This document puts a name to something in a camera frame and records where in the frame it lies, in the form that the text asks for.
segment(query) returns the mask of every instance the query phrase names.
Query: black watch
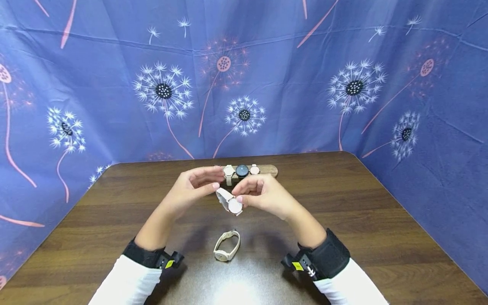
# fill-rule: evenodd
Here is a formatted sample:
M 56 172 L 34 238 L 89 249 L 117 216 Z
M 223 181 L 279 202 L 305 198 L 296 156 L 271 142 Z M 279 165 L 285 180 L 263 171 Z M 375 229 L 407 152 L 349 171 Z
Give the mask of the black watch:
M 244 179 L 249 175 L 249 167 L 247 165 L 241 164 L 236 167 L 236 175 L 239 180 Z

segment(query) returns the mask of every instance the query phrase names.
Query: blue curtain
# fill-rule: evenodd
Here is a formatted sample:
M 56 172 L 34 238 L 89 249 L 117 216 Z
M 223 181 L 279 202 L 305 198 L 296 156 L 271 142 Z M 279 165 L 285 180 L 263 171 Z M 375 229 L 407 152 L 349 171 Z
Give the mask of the blue curtain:
M 487 14 L 486 0 L 2 1 L 0 282 L 111 164 L 344 150 L 488 291 Z

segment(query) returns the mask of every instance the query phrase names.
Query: watch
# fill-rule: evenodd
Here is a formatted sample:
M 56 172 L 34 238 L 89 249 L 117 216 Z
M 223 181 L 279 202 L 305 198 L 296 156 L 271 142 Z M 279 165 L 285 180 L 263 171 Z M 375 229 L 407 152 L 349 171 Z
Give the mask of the watch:
M 215 191 L 217 198 L 227 212 L 239 216 L 243 212 L 243 204 L 238 202 L 236 197 L 223 188 Z
M 230 253 L 227 253 L 223 250 L 217 250 L 217 248 L 220 246 L 222 241 L 226 240 L 227 238 L 231 238 L 232 236 L 237 236 L 238 240 L 237 240 L 237 245 Z M 217 240 L 217 243 L 215 244 L 215 248 L 214 248 L 215 258 L 220 262 L 228 262 L 232 260 L 237 250 L 239 249 L 240 245 L 241 245 L 241 236 L 239 232 L 237 232 L 235 229 L 232 231 L 225 232 L 224 234 L 222 234 L 222 236 L 219 238 L 219 240 Z
M 259 167 L 256 164 L 253 164 L 251 166 L 251 168 L 249 169 L 249 173 L 251 175 L 257 175 L 257 174 L 259 174 L 259 172 L 260 172 Z
M 232 167 L 232 165 L 226 165 L 224 167 L 224 174 L 225 174 L 225 180 L 227 182 L 227 186 L 232 186 L 232 176 L 234 175 L 236 171 Z
M 241 164 L 236 167 L 236 174 L 239 177 L 239 180 L 244 179 L 247 175 L 249 175 L 249 167 L 247 165 Z

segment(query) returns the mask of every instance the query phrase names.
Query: brown table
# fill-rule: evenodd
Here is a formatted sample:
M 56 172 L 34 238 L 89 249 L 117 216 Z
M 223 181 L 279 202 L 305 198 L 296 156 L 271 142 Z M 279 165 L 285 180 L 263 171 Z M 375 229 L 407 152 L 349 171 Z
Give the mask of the brown table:
M 237 163 L 277 166 L 283 186 L 336 233 L 393 305 L 488 304 L 345 152 L 113 166 L 0 292 L 0 303 L 87 304 L 180 172 Z M 230 263 L 217 262 L 214 244 L 233 228 L 241 248 Z M 205 198 L 178 221 L 167 246 L 173 250 L 185 255 L 184 263 L 163 274 L 147 304 L 327 304 L 309 278 L 284 272 L 280 260 L 297 251 L 286 223 L 254 208 L 233 217 L 215 197 Z

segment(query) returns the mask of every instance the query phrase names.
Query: white dandelion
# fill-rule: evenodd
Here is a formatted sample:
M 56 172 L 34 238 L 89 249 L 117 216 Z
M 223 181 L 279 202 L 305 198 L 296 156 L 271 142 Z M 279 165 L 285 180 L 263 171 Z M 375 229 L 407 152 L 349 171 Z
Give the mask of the white dandelion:
M 407 22 L 407 25 L 410 25 L 410 28 L 408 29 L 408 31 L 407 31 L 407 33 L 405 34 L 405 36 L 406 36 L 406 35 L 408 35 L 408 34 L 410 33 L 410 31 L 412 30 L 412 27 L 413 27 L 414 25 L 420 24 L 421 22 L 422 22 L 422 18 L 421 18 L 419 15 L 415 16 L 415 17 L 414 17 L 414 18 L 412 18 L 412 19 L 409 19 L 409 20 L 408 20 L 408 22 Z
M 85 151 L 85 138 L 83 123 L 68 111 L 64 113 L 57 108 L 49 108 L 47 111 L 47 123 L 51 138 L 51 146 L 54 148 L 65 147 L 68 152 Z
M 266 109 L 258 105 L 256 99 L 251 100 L 247 95 L 232 99 L 227 107 L 229 114 L 225 116 L 225 122 L 232 124 L 232 131 L 243 137 L 257 133 L 266 121 Z
M 146 65 L 136 78 L 133 88 L 147 110 L 162 111 L 169 119 L 182 119 L 187 116 L 186 111 L 193 108 L 190 79 L 183 75 L 178 66 L 172 65 L 167 72 L 166 65 L 160 62 L 154 66 Z
M 370 42 L 371 39 L 373 39 L 373 37 L 375 37 L 376 35 L 383 36 L 386 33 L 384 26 L 377 26 L 374 28 L 374 31 L 375 31 L 374 35 L 371 36 L 371 38 L 368 40 L 368 42 Z
M 148 28 L 147 31 L 149 33 L 151 33 L 151 36 L 149 37 L 149 44 L 151 44 L 152 38 L 153 37 L 158 38 L 160 33 L 156 32 L 156 28 L 154 26 L 151 26 L 150 28 Z
M 184 37 L 186 38 L 186 27 L 191 26 L 191 23 L 188 20 L 188 18 L 183 17 L 183 19 L 178 20 L 178 26 L 184 28 Z
M 327 102 L 331 108 L 341 107 L 342 114 L 365 110 L 366 105 L 376 102 L 387 74 L 382 72 L 383 65 L 373 65 L 370 60 L 359 64 L 349 62 L 345 69 L 333 76 L 328 89 L 332 96 Z
M 95 182 L 97 182 L 98 178 L 100 178 L 100 176 L 102 176 L 103 172 L 106 171 L 111 166 L 112 166 L 112 163 L 107 164 L 105 166 L 98 166 L 95 169 L 95 173 L 93 175 L 91 175 L 89 178 L 90 186 L 88 188 L 91 188 L 95 184 Z
M 406 112 L 395 124 L 393 128 L 393 139 L 390 144 L 393 148 L 393 155 L 398 161 L 412 154 L 413 147 L 417 144 L 419 121 L 419 114 Z

